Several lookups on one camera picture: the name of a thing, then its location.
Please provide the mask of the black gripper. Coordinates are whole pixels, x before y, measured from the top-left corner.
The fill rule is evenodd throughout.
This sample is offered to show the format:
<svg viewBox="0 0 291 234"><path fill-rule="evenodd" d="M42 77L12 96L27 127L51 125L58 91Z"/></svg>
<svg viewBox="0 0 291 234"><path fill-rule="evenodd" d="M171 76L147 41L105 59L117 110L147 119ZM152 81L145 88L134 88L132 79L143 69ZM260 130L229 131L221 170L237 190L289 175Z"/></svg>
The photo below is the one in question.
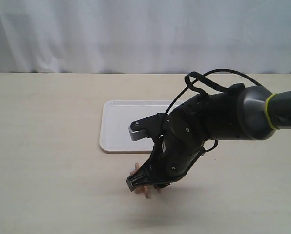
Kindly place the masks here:
<svg viewBox="0 0 291 234"><path fill-rule="evenodd" d="M197 159L206 152L209 135L192 126L169 126L154 142L150 158L126 179L130 191L152 185L158 193L182 179Z"/></svg>

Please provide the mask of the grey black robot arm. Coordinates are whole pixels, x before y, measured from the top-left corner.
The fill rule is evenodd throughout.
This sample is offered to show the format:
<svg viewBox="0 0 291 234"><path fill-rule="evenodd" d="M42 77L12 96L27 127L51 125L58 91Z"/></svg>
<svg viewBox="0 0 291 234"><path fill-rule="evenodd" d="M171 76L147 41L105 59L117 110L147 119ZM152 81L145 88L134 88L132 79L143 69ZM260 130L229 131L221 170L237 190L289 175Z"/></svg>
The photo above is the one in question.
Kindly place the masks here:
<svg viewBox="0 0 291 234"><path fill-rule="evenodd" d="M164 188L182 179L206 153L206 141L266 140L279 129L291 129L291 91L274 94L262 86L236 84L225 93L195 95L169 115L131 123L131 139L150 138L154 146L127 185L130 190Z"/></svg>

